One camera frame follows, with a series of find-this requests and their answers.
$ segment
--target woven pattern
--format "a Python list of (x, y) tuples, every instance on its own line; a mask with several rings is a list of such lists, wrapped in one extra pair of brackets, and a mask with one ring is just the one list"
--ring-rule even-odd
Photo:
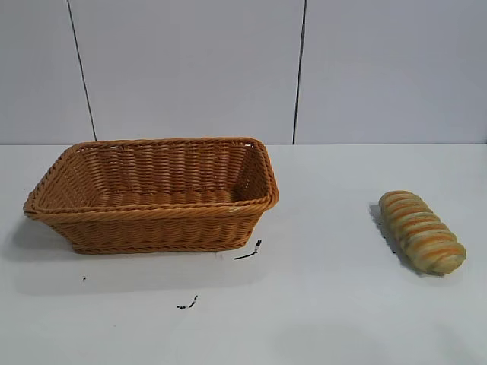
[(277, 201), (251, 138), (108, 141), (66, 150), (24, 211), (79, 253), (219, 251), (245, 245)]

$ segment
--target basket rim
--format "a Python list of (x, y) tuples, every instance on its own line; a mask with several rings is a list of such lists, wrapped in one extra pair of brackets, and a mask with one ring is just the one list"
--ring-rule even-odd
[[(42, 208), (37, 206), (36, 200), (45, 191), (45, 185), (56, 175), (57, 169), (64, 163), (64, 160), (73, 154), (78, 153), (81, 148), (112, 148), (116, 146), (140, 147), (150, 145), (171, 145), (171, 144), (195, 144), (208, 142), (229, 142), (238, 144), (248, 143), (257, 148), (261, 153), (265, 167), (265, 175), (269, 191), (265, 196), (258, 199), (243, 200), (232, 203), (185, 203), (185, 204), (151, 204), (151, 205), (123, 205), (118, 207), (72, 207), (72, 208)], [(254, 139), (247, 137), (217, 137), (217, 138), (168, 138), (168, 139), (137, 139), (137, 140), (115, 140), (115, 141), (92, 141), (75, 144), (67, 148), (49, 168), (44, 177), (37, 183), (34, 190), (29, 194), (24, 205), (24, 213), (36, 220), (49, 222), (68, 221), (106, 221), (106, 220), (131, 220), (150, 219), (150, 217), (224, 217), (228, 215), (250, 215), (262, 214), (272, 208), (279, 199), (279, 191), (275, 181), (274, 173), (267, 153), (266, 146)]]

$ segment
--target striped bread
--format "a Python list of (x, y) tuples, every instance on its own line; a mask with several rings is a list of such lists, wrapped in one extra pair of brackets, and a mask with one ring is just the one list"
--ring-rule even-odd
[(465, 248), (417, 195), (387, 192), (379, 206), (384, 223), (418, 269), (449, 274), (462, 265)]

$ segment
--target basket side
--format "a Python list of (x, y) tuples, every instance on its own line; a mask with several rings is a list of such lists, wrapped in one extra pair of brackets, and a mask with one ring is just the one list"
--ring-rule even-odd
[(154, 219), (51, 224), (78, 253), (205, 252), (245, 245), (260, 214), (248, 217)]

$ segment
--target bread roll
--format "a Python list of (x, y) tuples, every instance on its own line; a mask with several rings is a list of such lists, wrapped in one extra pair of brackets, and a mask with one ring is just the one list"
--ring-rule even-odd
[(418, 269), (449, 274), (462, 265), (465, 248), (417, 195), (387, 192), (379, 206), (384, 223)]

